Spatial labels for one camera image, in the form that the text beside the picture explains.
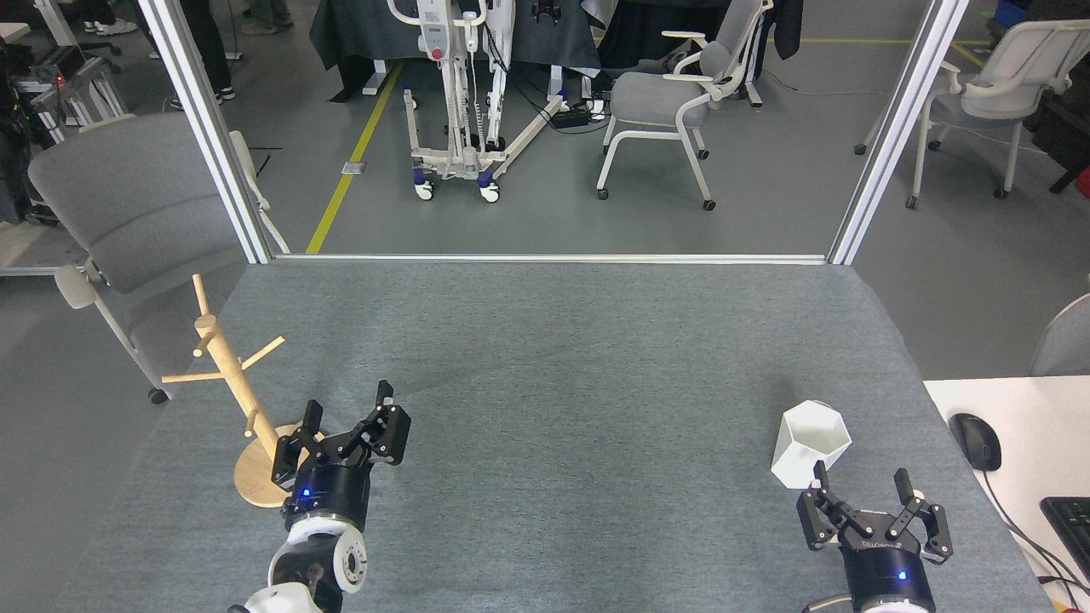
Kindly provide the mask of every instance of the white hexagonal cup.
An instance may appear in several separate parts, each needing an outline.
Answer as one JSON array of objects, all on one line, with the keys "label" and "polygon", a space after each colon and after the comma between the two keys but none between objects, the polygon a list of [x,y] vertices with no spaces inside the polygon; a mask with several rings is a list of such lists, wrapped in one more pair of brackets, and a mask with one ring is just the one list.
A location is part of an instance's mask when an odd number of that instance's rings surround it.
[{"label": "white hexagonal cup", "polygon": [[784,411],[772,457],[772,472],[792,489],[804,490],[814,478],[814,464],[833,462],[851,444],[851,435],[840,413],[818,400],[807,400]]}]

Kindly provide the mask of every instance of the gray tablecloth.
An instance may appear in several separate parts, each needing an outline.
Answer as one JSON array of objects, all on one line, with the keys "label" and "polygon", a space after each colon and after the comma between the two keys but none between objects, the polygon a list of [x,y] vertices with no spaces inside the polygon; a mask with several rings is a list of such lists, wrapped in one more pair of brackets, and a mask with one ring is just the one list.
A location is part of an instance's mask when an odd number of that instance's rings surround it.
[{"label": "gray tablecloth", "polygon": [[[948,509],[941,611],[1052,610],[850,268],[278,262],[221,321],[243,354],[287,337],[249,371],[275,422],[317,398],[343,431],[383,377],[413,418],[404,462],[373,472],[347,612],[767,613],[845,591],[768,470],[808,398],[855,437],[841,497],[894,510],[905,467]],[[57,610],[208,613],[264,587],[286,533],[234,492],[242,428],[221,382],[183,389]]]}]

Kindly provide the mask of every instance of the keyboard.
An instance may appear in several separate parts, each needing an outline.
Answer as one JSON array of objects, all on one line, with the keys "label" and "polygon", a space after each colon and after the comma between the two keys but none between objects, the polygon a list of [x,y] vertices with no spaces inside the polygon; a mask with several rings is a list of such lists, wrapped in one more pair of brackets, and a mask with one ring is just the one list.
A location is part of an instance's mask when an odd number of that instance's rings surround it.
[{"label": "keyboard", "polygon": [[1090,497],[1050,496],[1041,512],[1075,558],[1083,577],[1090,577]]}]

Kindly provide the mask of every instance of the black computer mouse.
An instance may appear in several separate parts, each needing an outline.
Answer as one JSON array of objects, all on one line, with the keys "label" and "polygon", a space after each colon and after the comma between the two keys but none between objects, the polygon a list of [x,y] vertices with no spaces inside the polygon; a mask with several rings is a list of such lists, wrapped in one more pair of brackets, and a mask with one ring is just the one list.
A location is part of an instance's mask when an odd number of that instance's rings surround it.
[{"label": "black computer mouse", "polygon": [[976,470],[995,470],[1003,462],[1000,453],[1000,437],[988,422],[969,413],[957,413],[950,418],[950,432],[961,453]]}]

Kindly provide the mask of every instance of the wooden mug tree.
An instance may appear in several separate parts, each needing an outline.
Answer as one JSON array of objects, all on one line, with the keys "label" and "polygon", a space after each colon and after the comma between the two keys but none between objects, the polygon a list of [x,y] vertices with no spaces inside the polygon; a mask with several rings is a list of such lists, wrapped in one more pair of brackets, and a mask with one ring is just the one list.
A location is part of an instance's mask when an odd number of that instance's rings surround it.
[{"label": "wooden mug tree", "polygon": [[272,458],[276,457],[277,440],[286,434],[291,434],[295,429],[294,424],[274,428],[265,413],[265,407],[257,399],[253,385],[246,377],[245,371],[257,363],[258,360],[268,356],[274,349],[283,344],[283,337],[278,336],[259,351],[243,360],[227,341],[227,336],[220,327],[216,315],[208,312],[208,298],[205,295],[204,281],[201,275],[193,275],[193,288],[196,290],[197,304],[201,306],[201,316],[193,322],[193,327],[201,335],[201,341],[193,350],[193,357],[199,358],[205,353],[211,354],[213,361],[219,372],[167,375],[162,377],[164,383],[183,383],[189,381],[211,381],[222,378],[234,395],[235,401],[246,416],[246,428],[243,431],[246,437],[257,435],[257,440],[246,446],[239,456],[239,461],[234,465],[234,486],[239,494],[252,505],[261,507],[277,507],[283,502],[288,493],[272,483]]}]

